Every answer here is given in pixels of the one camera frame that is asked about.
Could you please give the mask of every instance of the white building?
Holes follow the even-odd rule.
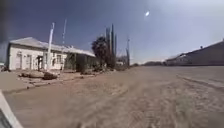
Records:
[[[12,40],[8,47],[8,67],[10,70],[37,70],[47,68],[48,43],[38,41],[32,37]],[[67,53],[94,55],[91,52],[52,44],[50,55],[51,69],[64,67]]]

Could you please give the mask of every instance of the sidewalk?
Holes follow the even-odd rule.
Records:
[[[0,73],[0,90],[3,92],[26,89],[31,85],[18,80],[17,74],[12,72]]]

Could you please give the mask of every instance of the dirt road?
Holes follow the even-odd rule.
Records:
[[[224,67],[139,67],[7,94],[25,128],[223,128]]]

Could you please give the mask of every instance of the blue sky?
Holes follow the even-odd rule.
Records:
[[[130,37],[132,62],[163,60],[221,41],[224,37],[223,0],[7,0],[8,40],[34,37],[91,50],[91,42],[113,23],[118,52]]]

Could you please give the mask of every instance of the building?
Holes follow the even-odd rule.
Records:
[[[165,65],[168,66],[181,66],[188,63],[188,58],[185,53],[173,56],[165,61]]]
[[[32,37],[12,40],[8,46],[7,66],[10,70],[46,69],[47,51],[48,43],[38,41]],[[95,57],[88,51],[52,44],[50,69],[63,68],[69,53]]]
[[[187,65],[221,66],[224,65],[224,41],[186,54]]]
[[[179,66],[223,66],[224,40],[208,47],[182,53],[165,61],[166,65]]]

